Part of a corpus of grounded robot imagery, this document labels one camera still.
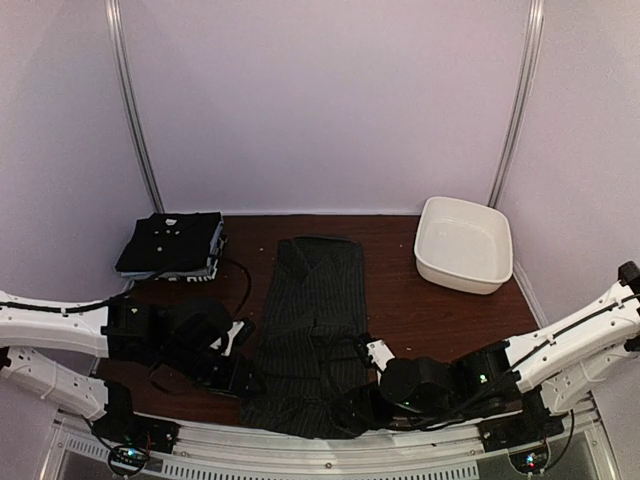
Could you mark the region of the black pinstriped long sleeve shirt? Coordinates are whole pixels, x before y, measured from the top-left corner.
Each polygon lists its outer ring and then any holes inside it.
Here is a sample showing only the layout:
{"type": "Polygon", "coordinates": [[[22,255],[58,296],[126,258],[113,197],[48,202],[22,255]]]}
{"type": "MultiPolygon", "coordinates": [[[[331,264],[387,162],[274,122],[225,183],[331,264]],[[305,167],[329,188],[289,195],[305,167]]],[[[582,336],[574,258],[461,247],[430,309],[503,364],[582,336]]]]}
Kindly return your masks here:
{"type": "Polygon", "coordinates": [[[362,245],[322,236],[279,241],[254,358],[266,391],[242,402],[241,424],[309,439],[364,433],[341,396],[367,380],[354,348],[366,329],[362,245]]]}

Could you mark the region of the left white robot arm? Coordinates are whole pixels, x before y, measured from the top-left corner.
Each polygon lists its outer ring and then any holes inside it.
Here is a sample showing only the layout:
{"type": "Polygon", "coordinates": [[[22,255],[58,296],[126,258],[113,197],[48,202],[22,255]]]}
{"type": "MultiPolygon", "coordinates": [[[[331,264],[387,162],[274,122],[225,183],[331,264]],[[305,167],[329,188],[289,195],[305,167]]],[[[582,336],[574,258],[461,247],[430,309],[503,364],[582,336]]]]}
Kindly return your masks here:
{"type": "Polygon", "coordinates": [[[209,392],[250,398],[265,386],[237,349],[253,330],[250,321],[233,319],[207,297],[158,305],[122,294],[95,303],[47,305],[2,294],[1,377],[94,425],[104,424],[121,443],[133,444],[143,436],[144,424],[129,389],[84,376],[43,350],[149,369],[167,366],[209,392]]]}

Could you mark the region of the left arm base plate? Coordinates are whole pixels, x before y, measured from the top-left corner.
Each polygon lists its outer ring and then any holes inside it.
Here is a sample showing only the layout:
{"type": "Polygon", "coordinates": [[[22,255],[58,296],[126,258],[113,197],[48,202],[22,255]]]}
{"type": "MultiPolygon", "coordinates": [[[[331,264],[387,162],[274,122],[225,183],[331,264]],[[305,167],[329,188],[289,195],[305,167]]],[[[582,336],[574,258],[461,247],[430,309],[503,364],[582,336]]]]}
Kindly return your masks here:
{"type": "Polygon", "coordinates": [[[104,440],[171,454],[176,444],[179,425],[172,421],[138,414],[108,412],[102,418],[91,421],[91,431],[104,440]]]}

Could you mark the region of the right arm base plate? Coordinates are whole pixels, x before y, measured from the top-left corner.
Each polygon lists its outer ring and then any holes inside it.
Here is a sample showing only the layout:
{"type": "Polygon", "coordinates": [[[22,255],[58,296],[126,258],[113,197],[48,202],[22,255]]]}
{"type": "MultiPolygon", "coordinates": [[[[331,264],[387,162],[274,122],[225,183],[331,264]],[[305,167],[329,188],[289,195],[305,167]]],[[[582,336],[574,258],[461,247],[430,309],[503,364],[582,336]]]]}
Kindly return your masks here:
{"type": "Polygon", "coordinates": [[[477,428],[485,452],[541,442],[564,432],[562,417],[537,418],[524,412],[480,422],[477,428]]]}

